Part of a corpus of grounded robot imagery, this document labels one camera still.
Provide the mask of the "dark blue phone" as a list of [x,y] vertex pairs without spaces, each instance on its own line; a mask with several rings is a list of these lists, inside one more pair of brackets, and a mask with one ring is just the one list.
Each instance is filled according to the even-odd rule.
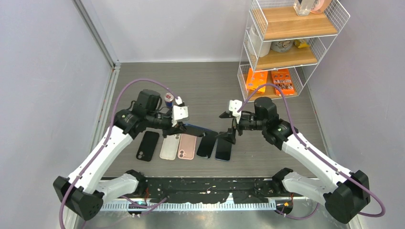
[[184,124],[183,127],[185,128],[184,131],[185,134],[196,137],[204,137],[206,135],[210,135],[211,133],[213,133],[213,130],[192,124]]

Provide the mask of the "teal phone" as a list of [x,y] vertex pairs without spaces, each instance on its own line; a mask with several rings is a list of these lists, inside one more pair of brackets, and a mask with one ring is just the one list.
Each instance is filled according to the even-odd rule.
[[206,133],[200,141],[196,155],[199,157],[210,159],[217,140],[217,136],[218,133],[215,131]]

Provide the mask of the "black phone case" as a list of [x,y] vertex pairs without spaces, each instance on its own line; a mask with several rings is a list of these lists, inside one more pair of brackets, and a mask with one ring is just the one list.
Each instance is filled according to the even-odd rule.
[[159,133],[146,131],[138,148],[136,158],[141,161],[150,162],[153,158],[159,137]]

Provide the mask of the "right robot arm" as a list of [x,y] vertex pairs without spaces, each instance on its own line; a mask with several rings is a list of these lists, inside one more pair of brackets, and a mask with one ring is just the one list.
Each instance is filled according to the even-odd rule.
[[264,139],[289,154],[310,170],[311,179],[284,168],[272,176],[272,189],[279,195],[296,193],[323,205],[338,222],[347,224],[370,203],[368,176],[353,173],[314,147],[297,128],[281,118],[277,106],[268,97],[254,101],[254,112],[242,111],[242,101],[231,100],[220,118],[231,118],[232,126],[219,138],[236,143],[235,136],[243,131],[260,131]]

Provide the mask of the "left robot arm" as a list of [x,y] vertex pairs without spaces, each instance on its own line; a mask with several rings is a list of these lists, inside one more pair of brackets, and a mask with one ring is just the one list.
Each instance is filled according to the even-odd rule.
[[104,185],[100,180],[117,156],[147,128],[160,129],[164,136],[185,129],[183,122],[189,119],[189,111],[182,99],[176,98],[166,113],[160,112],[161,102],[158,92],[144,89],[129,108],[115,114],[112,126],[83,163],[68,177],[58,176],[53,182],[63,208],[88,221],[106,202],[126,194],[139,198],[146,193],[145,178],[133,170]]

